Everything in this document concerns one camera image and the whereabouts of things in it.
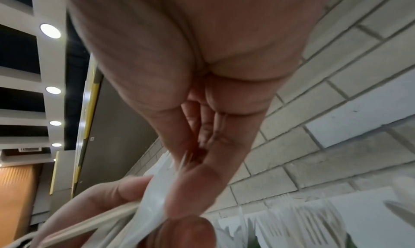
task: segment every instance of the hand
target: hand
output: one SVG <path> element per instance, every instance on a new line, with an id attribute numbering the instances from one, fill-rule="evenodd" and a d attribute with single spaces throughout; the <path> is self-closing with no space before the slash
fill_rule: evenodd
<path id="1" fill-rule="evenodd" d="M 176 161 L 198 155 L 167 198 L 170 218 L 201 214 L 226 187 L 297 68 L 323 2 L 69 0 L 75 27 L 121 97 Z"/>
<path id="2" fill-rule="evenodd" d="M 122 180 L 95 185 L 62 206 L 41 227 L 33 239 L 36 248 L 50 234 L 94 217 L 131 201 L 140 200 L 151 177 L 125 177 Z M 81 247 L 91 232 L 58 244 L 60 248 Z M 167 220 L 147 236 L 140 248 L 214 248 L 215 233 L 208 220 L 196 216 Z"/>

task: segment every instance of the ceiling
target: ceiling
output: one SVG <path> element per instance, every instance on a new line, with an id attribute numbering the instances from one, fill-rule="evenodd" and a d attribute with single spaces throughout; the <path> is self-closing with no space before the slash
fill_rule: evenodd
<path id="1" fill-rule="evenodd" d="M 124 177 L 157 137 L 150 124 L 104 79 L 75 195 L 95 184 Z"/>
<path id="2" fill-rule="evenodd" d="M 62 37 L 43 34 L 42 23 Z M 0 0 L 0 43 L 0 164 L 52 162 L 57 151 L 75 149 L 89 53 L 64 0 Z M 32 147 L 41 151 L 18 150 Z"/>

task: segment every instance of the air vent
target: air vent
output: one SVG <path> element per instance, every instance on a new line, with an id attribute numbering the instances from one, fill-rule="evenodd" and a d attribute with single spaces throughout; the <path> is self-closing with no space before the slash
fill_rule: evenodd
<path id="1" fill-rule="evenodd" d="M 42 148 L 20 148 L 20 153 L 41 152 Z"/>

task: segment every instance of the round recessed light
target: round recessed light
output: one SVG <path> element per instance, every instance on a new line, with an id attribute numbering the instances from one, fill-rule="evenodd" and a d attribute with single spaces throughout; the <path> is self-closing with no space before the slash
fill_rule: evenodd
<path id="1" fill-rule="evenodd" d="M 62 125 L 62 123 L 60 121 L 50 121 L 49 124 L 52 125 L 52 126 L 61 126 Z"/>
<path id="2" fill-rule="evenodd" d="M 61 90 L 56 87 L 46 87 L 46 91 L 52 94 L 60 94 Z"/>
<path id="3" fill-rule="evenodd" d="M 50 38 L 60 38 L 61 37 L 61 32 L 52 25 L 42 24 L 42 25 L 40 25 L 40 30 L 42 30 L 42 32 Z"/>

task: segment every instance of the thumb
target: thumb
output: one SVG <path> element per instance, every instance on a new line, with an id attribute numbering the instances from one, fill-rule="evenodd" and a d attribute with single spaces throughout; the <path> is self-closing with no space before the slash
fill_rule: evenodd
<path id="1" fill-rule="evenodd" d="M 216 236 L 211 223 L 201 217 L 190 216 L 167 220 L 148 235 L 139 248 L 215 248 Z"/>

